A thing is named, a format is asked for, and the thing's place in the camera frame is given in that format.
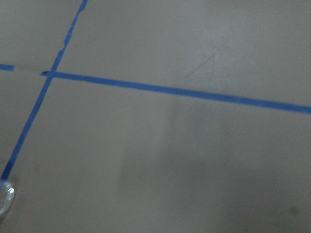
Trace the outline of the clear glass shaker cup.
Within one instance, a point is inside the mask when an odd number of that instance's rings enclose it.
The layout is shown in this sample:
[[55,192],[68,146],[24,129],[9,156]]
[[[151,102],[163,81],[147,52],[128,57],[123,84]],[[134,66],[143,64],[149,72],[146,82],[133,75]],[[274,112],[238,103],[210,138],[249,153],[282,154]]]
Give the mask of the clear glass shaker cup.
[[14,202],[16,190],[8,181],[0,181],[0,217],[4,218]]

